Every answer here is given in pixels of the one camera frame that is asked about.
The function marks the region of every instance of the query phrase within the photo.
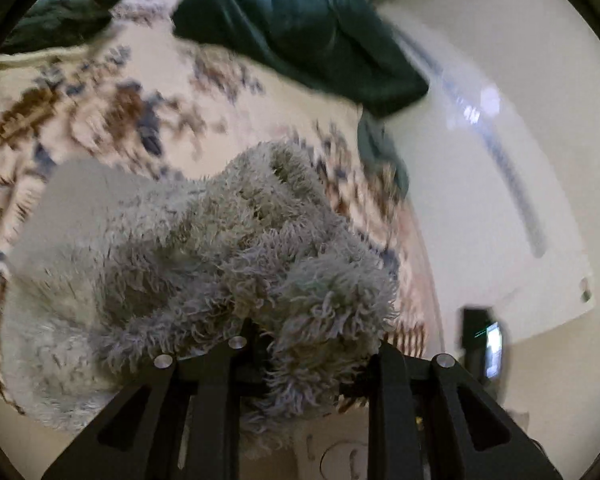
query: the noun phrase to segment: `shaggy fur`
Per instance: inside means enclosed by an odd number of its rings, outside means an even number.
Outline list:
[[[378,350],[395,290],[330,209],[306,155],[260,144],[201,182],[143,180],[90,233],[14,270],[4,374],[25,412],[83,428],[140,365],[203,354],[251,317],[274,337],[244,449],[288,444]]]

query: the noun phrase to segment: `metal rivet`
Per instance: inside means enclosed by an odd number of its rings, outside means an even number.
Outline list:
[[[247,339],[241,335],[237,335],[229,339],[229,346],[234,350],[239,350],[240,348],[247,346]]]
[[[451,368],[456,364],[456,360],[449,354],[439,354],[436,356],[436,362],[443,368]]]
[[[158,355],[158,357],[154,359],[154,366],[156,368],[169,368],[171,363],[173,363],[173,357],[167,354]]]

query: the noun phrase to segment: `gray plush cloth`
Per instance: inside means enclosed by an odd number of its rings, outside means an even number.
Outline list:
[[[260,144],[199,182],[106,171],[135,192],[96,201],[62,241],[26,228],[14,247],[1,341],[15,402],[78,431],[153,356],[202,354],[251,317],[274,337],[271,393],[245,404],[243,449],[289,443],[294,418],[330,409],[378,350],[395,294],[378,257],[289,144]],[[61,237],[45,199],[31,222]]]

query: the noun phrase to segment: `white wall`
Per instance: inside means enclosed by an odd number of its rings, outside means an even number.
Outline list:
[[[506,405],[529,410],[530,434],[566,480],[579,478],[600,451],[600,42],[566,0],[394,3],[495,81],[571,203],[596,277],[597,307],[512,348]]]

